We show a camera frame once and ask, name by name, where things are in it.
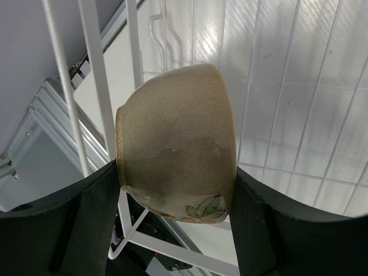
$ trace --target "speckled bowl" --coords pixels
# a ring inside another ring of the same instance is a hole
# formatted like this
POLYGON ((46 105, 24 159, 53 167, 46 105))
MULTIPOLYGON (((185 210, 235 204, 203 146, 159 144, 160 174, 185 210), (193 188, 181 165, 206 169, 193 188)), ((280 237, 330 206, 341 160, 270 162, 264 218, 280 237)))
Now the speckled bowl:
POLYGON ((121 187, 173 220, 224 221, 236 176, 235 148, 228 94, 211 64, 149 80, 116 114, 121 187))

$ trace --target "metal frame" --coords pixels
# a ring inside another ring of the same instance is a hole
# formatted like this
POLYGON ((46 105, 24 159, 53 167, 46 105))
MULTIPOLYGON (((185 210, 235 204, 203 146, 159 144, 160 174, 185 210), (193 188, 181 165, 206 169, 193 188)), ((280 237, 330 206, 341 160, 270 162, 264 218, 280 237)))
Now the metal frame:
MULTIPOLYGON (((89 61, 91 63, 92 71, 95 78, 95 85, 97 87, 98 103, 101 111, 101 116, 103 118, 103 128, 104 128, 104 138, 107 147, 107 152, 110 158, 115 156, 114 153, 114 125, 112 116, 112 107, 110 103, 108 82, 106 77, 106 69, 102 55, 101 47, 101 36, 98 29, 98 18, 95 1, 93 0, 78 0, 79 10, 82 16, 83 31, 85 33, 86 45, 89 54, 89 61)), ((49 33, 51 35, 51 40, 55 52, 56 62, 59 69, 59 74, 62 79, 63 91, 66 96, 69 117, 72 122, 75 143, 79 153, 80 163, 82 165, 83 172, 85 176, 88 174, 86 167, 88 168, 87 153, 85 145, 83 143, 82 132, 79 125, 78 114, 76 112, 76 104, 72 95, 71 80, 67 70, 66 57, 63 51, 63 45, 60 40, 59 31, 55 24, 55 16, 53 12, 53 7, 51 0, 43 0, 43 5, 48 20, 49 33)), ((166 15, 165 15, 165 1, 161 1, 162 5, 162 17, 164 21, 164 26, 166 28, 166 15)), ((141 60, 141 51, 139 47, 139 37, 138 37, 138 24, 137 24, 137 7, 135 0, 126 0, 126 9, 128 13, 128 28, 129 28, 129 38, 131 44, 131 54, 132 54, 132 67, 133 76, 135 82, 135 88, 138 88, 143 83, 143 69, 141 60)), ((164 51, 164 71, 167 70, 167 56, 166 56, 166 39, 164 51)), ((39 114, 37 110, 31 109, 33 113, 39 114)), ((122 222, 122 227, 124 231, 125 239, 118 246, 115 252, 110 248, 109 258, 113 259, 121 252, 127 242, 131 242, 154 250, 163 255, 170 256, 172 258, 181 260, 193 266, 197 266, 201 269, 205 269, 220 275, 239 275, 239 269, 237 266, 205 256, 201 253, 190 251, 187 248, 176 246, 165 241, 147 236, 136 231, 137 227, 143 220, 143 218, 148 213, 145 210, 143 214, 139 217, 134 225, 131 223, 129 206, 127 201, 127 195, 125 192, 121 192, 118 209, 120 213, 120 219, 122 222)))

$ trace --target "ceramic bowl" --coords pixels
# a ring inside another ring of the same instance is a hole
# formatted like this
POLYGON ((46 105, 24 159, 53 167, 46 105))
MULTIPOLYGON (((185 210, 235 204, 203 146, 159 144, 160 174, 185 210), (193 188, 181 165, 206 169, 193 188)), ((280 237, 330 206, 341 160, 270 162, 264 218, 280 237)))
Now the ceramic bowl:
POLYGON ((234 123, 215 66, 159 75, 116 114, 121 187, 150 211, 173 220, 222 222, 236 176, 234 123))

